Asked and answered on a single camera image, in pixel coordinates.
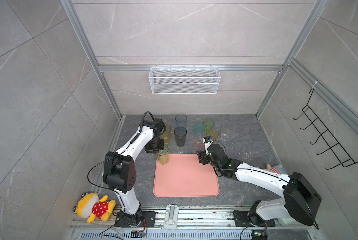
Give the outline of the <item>tall blue glass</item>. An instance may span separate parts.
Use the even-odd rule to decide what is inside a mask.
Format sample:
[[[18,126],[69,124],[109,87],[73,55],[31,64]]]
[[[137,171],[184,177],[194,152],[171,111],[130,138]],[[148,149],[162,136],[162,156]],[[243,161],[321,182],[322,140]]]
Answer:
[[[175,116],[176,126],[186,128],[188,117],[185,114]]]

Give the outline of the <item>short yellow glass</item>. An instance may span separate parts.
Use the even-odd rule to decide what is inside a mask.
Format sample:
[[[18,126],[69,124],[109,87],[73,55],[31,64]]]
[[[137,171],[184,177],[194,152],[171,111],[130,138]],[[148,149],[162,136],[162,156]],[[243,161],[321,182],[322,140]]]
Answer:
[[[206,136],[208,139],[216,141],[219,138],[219,133],[215,129],[209,129],[206,131]]]

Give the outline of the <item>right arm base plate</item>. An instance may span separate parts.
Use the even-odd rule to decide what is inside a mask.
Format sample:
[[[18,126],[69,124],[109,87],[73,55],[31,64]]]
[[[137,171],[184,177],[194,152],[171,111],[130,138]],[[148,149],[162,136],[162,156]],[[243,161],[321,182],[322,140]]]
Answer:
[[[248,211],[234,210],[232,212],[236,227],[275,227],[274,220],[265,221],[257,214]]]

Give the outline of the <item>yellow plush toy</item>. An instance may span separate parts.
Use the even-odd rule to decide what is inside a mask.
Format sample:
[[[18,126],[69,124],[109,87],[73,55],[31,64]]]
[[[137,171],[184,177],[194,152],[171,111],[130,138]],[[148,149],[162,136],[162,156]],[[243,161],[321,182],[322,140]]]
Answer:
[[[73,212],[80,218],[92,223],[95,219],[107,221],[116,206],[115,200],[108,200],[108,196],[102,198],[95,193],[83,193],[81,199],[73,207]]]

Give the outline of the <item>pink tray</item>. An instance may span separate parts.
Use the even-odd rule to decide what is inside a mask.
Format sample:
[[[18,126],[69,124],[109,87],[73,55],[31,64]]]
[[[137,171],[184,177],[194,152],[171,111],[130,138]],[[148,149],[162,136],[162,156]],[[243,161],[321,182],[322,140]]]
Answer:
[[[170,154],[167,164],[156,161],[153,193],[158,198],[216,197],[218,177],[196,154]]]

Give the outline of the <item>tall yellow glass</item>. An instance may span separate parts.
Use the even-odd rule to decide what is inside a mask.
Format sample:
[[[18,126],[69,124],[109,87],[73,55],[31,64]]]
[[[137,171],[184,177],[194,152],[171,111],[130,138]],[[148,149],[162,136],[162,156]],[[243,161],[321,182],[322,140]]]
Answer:
[[[160,138],[164,140],[164,144],[168,145],[171,142],[171,134],[172,128],[169,124],[165,124],[165,128],[163,129]]]

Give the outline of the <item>black wall hook rack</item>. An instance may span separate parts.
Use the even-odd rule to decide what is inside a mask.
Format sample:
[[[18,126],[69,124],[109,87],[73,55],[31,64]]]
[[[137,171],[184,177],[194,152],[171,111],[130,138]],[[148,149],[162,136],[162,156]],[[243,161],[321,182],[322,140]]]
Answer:
[[[302,108],[300,115],[292,119],[294,121],[298,121],[300,118],[308,120],[308,125],[306,125],[304,128],[299,128],[300,131],[305,131],[308,128],[313,128],[318,133],[318,136],[315,138],[315,141],[309,142],[309,144],[311,146],[314,146],[319,142],[323,142],[325,144],[325,148],[320,152],[315,152],[316,156],[321,156],[327,152],[333,154],[334,158],[337,160],[337,164],[331,167],[324,167],[326,170],[332,170],[337,167],[348,168],[350,166],[358,164],[358,161],[350,155],[350,153],[344,148],[344,146],[337,139],[334,133],[329,129],[329,127],[322,121],[322,119],[310,106],[309,103],[312,99],[313,93],[314,89],[311,89],[308,92],[308,100]]]

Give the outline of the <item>white clamp on rail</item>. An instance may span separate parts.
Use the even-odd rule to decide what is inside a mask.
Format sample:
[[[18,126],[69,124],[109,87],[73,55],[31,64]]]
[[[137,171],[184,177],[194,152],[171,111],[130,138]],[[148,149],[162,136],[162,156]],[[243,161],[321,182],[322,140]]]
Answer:
[[[166,213],[163,227],[167,230],[176,230],[178,225],[179,206],[169,204],[166,206]]]

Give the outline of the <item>tall green glass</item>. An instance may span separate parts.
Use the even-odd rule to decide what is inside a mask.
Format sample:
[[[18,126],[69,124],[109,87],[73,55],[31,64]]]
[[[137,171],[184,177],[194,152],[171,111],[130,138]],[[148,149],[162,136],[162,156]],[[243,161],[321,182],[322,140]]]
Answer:
[[[158,161],[160,162],[160,164],[162,165],[166,165],[169,162],[169,147],[168,145],[164,144],[163,149],[158,150],[156,152]]]

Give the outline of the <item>short green glass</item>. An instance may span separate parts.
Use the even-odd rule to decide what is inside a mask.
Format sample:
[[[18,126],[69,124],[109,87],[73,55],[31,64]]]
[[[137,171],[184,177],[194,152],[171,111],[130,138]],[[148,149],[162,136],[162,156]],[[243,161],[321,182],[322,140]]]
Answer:
[[[207,118],[203,120],[203,125],[205,127],[205,131],[212,130],[215,127],[215,121],[213,119]]]

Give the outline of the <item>tall dark grey glass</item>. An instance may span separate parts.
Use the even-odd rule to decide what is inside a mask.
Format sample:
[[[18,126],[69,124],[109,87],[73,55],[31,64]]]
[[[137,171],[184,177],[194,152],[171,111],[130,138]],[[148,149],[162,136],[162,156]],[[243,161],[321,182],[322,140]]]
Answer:
[[[187,129],[185,127],[176,127],[174,130],[175,140],[178,147],[183,147],[186,142]]]

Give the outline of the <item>clear glass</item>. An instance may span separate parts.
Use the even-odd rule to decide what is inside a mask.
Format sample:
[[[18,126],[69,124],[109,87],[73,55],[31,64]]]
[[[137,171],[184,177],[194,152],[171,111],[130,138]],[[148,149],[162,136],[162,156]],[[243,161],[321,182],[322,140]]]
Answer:
[[[231,121],[224,121],[222,124],[221,139],[223,141],[229,140],[233,136],[235,130],[236,130],[235,123]]]

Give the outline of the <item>pink glass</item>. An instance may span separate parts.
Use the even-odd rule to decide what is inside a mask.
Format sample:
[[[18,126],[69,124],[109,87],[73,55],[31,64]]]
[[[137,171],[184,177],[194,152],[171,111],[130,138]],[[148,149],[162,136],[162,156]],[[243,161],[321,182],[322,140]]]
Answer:
[[[202,150],[204,148],[204,135],[203,134],[195,134],[193,136],[193,145],[196,150]]]

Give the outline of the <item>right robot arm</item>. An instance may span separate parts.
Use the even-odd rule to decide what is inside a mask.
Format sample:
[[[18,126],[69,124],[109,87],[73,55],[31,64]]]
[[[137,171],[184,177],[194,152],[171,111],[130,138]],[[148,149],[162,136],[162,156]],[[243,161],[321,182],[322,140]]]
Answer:
[[[322,198],[300,173],[283,174],[278,168],[260,169],[229,158],[225,149],[211,137],[202,139],[203,150],[197,151],[202,165],[211,165],[218,177],[250,183],[279,196],[276,200],[257,200],[247,213],[250,226],[263,226],[273,219],[294,219],[305,226],[319,228],[316,215]]]

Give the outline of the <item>doll plush toy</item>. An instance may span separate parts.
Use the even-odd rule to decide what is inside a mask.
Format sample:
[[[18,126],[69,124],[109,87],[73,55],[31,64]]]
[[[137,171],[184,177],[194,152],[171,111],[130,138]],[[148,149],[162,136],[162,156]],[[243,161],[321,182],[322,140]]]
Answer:
[[[286,174],[286,171],[284,170],[282,165],[272,166],[271,164],[267,164],[266,167],[262,170],[280,175]]]

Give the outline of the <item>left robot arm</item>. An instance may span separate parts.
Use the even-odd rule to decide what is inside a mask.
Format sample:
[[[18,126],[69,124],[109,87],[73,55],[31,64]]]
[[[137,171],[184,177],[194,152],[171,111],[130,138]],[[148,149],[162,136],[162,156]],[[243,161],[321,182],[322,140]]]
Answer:
[[[118,196],[122,217],[131,227],[142,221],[141,204],[134,190],[137,178],[135,160],[141,151],[155,154],[163,150],[164,140],[160,135],[165,130],[163,120],[145,112],[135,134],[116,152],[108,152],[102,162],[105,188]]]

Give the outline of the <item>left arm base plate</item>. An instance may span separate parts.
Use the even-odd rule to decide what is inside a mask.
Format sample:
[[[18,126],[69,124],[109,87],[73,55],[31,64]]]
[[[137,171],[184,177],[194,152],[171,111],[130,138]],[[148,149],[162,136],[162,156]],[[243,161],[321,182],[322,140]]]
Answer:
[[[156,212],[154,211],[142,211],[138,212],[135,215],[120,213],[116,217],[115,227],[124,227],[124,228],[153,228],[156,221]]]

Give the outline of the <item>teal dimpled glass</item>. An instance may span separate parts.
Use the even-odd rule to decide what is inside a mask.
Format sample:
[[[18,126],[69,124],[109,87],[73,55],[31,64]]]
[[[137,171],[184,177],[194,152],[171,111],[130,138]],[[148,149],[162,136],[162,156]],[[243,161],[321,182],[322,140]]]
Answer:
[[[194,125],[194,127],[193,127],[194,135],[197,135],[197,134],[204,135],[205,133],[206,133],[206,128],[202,122],[198,122]]]

